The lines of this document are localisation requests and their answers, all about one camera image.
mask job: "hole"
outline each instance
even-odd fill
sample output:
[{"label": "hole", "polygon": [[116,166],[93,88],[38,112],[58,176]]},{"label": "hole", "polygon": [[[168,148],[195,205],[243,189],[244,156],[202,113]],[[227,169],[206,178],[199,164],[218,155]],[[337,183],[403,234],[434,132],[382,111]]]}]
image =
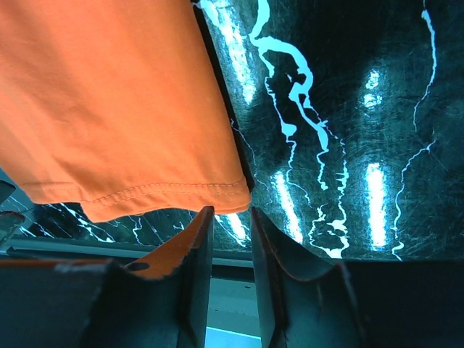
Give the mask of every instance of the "hole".
[{"label": "hole", "polygon": [[150,265],[146,262],[134,262],[134,263],[129,264],[127,266],[127,269],[137,271],[137,270],[146,270],[149,267]]}]

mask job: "stitching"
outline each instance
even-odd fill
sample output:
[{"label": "stitching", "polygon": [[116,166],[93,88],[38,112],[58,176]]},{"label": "stitching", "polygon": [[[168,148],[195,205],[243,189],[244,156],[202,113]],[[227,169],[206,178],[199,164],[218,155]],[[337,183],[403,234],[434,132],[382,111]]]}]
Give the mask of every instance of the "stitching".
[{"label": "stitching", "polygon": [[[153,186],[187,186],[187,187],[212,187],[212,186],[215,186],[215,187],[232,187],[232,186],[237,186],[239,185],[241,182],[243,182],[243,180],[245,179],[245,177],[243,177],[242,179],[240,179],[239,181],[235,182],[235,183],[149,183],[149,184],[146,184],[146,185],[140,185],[140,186],[134,186],[134,187],[130,187],[130,188],[126,188],[125,190],[122,190],[122,191],[118,191],[118,192],[115,192],[113,194],[110,194],[108,196],[105,196],[105,197],[102,197],[102,198],[98,198],[98,199],[95,199],[93,201],[89,201],[89,200],[82,200],[81,202],[88,202],[88,203],[96,203],[96,202],[99,202],[99,201],[103,201],[105,199],[108,199],[110,197],[114,197],[114,196],[117,196],[119,194],[122,194],[122,193],[125,193],[125,192],[128,192],[128,191],[133,191],[133,190],[136,190],[136,189],[143,189],[143,188],[146,188],[146,187],[153,187]],[[171,193],[176,193],[175,191],[153,191],[153,193],[166,193],[166,194],[171,194]],[[195,193],[192,193],[192,192],[179,192],[179,194],[195,194]]]},{"label": "stitching", "polygon": [[[151,187],[151,186],[186,186],[186,187],[205,187],[205,186],[208,186],[208,187],[213,186],[214,187],[214,186],[216,186],[216,187],[232,187],[232,186],[239,185],[244,179],[245,179],[245,177],[243,177],[239,181],[236,181],[235,183],[148,183],[148,184],[145,184],[145,185],[126,188],[124,190],[115,192],[113,194],[110,194],[109,196],[105,196],[105,197],[102,197],[100,199],[105,199],[107,197],[116,196],[118,194],[130,191],[130,190],[142,189],[144,187]],[[73,185],[73,183],[24,183],[24,184],[21,184],[19,186],[23,187],[23,186],[54,185],[54,184],[57,184],[57,185],[59,185],[59,184]],[[36,191],[56,191],[56,190],[70,190],[70,189],[78,189],[78,188],[53,188],[53,187],[47,188],[47,187],[44,187],[44,188],[36,188]]]},{"label": "stitching", "polygon": [[[235,191],[235,192],[227,192],[227,193],[207,193],[207,192],[177,192],[177,191],[152,191],[152,192],[146,192],[145,194],[138,194],[136,196],[131,196],[131,197],[128,197],[128,198],[124,198],[124,199],[121,199],[117,202],[114,202],[114,203],[111,203],[111,204],[108,204],[108,205],[101,205],[99,207],[90,207],[90,210],[100,210],[100,209],[103,209],[103,208],[108,208],[108,207],[111,207],[113,205],[116,205],[116,204],[119,204],[121,202],[124,202],[124,201],[128,201],[130,199],[134,199],[134,198],[137,198],[137,197],[141,197],[141,196],[146,196],[146,195],[149,195],[149,194],[209,194],[209,195],[232,195],[232,194],[240,194],[241,192],[245,191],[245,188],[243,188],[242,190],[239,190],[239,191]],[[85,202],[85,203],[96,203],[98,201],[101,201],[102,199],[97,199],[96,201],[80,201],[80,202]]]}]

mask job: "white marble vein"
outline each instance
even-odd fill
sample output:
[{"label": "white marble vein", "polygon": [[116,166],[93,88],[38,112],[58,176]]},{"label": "white marble vein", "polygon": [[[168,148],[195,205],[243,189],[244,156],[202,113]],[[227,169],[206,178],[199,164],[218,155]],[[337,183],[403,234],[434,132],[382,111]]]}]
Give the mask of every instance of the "white marble vein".
[{"label": "white marble vein", "polygon": [[395,199],[394,199],[394,203],[395,203],[395,206],[397,208],[397,216],[395,217],[394,219],[394,222],[393,222],[393,227],[391,228],[393,231],[394,231],[394,238],[395,238],[395,241],[398,242],[398,245],[393,247],[391,249],[391,253],[399,260],[399,261],[402,261],[401,257],[399,257],[397,255],[397,251],[398,250],[401,250],[405,247],[404,243],[399,240],[399,234],[398,234],[398,220],[401,218],[401,208],[399,207],[399,196],[401,196],[401,194],[403,193],[403,191],[405,190],[405,187],[406,187],[406,183],[405,183],[405,173],[407,171],[407,169],[409,168],[409,166],[411,165],[411,163],[413,162],[413,160],[419,156],[420,154],[422,154],[423,152],[428,152],[430,154],[430,151],[431,151],[431,147],[432,145],[434,145],[436,143],[436,139],[434,141],[432,141],[429,145],[427,145],[426,147],[424,147],[423,149],[420,149],[418,152],[416,152],[408,161],[407,161],[407,164],[406,166],[401,170],[401,189],[397,192],[397,195],[395,196]]},{"label": "white marble vein", "polygon": [[417,102],[417,104],[414,106],[414,113],[413,113],[413,124],[414,124],[414,129],[417,132],[418,131],[418,126],[416,123],[416,114],[419,108],[419,104],[423,102],[428,94],[430,93],[430,87],[435,81],[435,74],[436,74],[436,67],[437,67],[437,59],[436,59],[436,46],[435,46],[435,30],[432,25],[432,21],[430,18],[430,14],[428,13],[427,7],[426,7],[426,0],[423,0],[423,11],[421,15],[422,19],[426,21],[427,23],[427,28],[428,31],[430,32],[430,46],[431,46],[431,56],[432,56],[432,72],[430,75],[430,80],[428,82],[428,85],[426,87],[426,91],[424,92],[422,98]]}]

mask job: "cloth fold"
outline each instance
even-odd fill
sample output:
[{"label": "cloth fold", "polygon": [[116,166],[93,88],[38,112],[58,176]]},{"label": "cloth fold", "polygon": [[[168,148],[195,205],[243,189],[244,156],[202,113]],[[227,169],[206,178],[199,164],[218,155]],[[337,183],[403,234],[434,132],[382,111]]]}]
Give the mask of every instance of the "cloth fold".
[{"label": "cloth fold", "polygon": [[2,1],[0,35],[0,165],[33,202],[248,207],[189,0]]}]

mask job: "glossy surface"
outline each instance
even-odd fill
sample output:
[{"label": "glossy surface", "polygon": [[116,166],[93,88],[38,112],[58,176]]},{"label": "glossy surface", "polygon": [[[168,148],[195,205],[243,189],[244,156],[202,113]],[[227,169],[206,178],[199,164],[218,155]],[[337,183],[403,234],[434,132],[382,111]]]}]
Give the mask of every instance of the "glossy surface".
[{"label": "glossy surface", "polygon": [[[254,178],[253,205],[320,256],[464,256],[460,0],[197,7]],[[30,209],[13,197],[3,210]],[[163,210],[90,225],[77,206],[54,205],[34,207],[38,223],[22,232],[158,245],[191,216]],[[248,252],[248,226],[248,212],[217,216],[215,248]]]}]

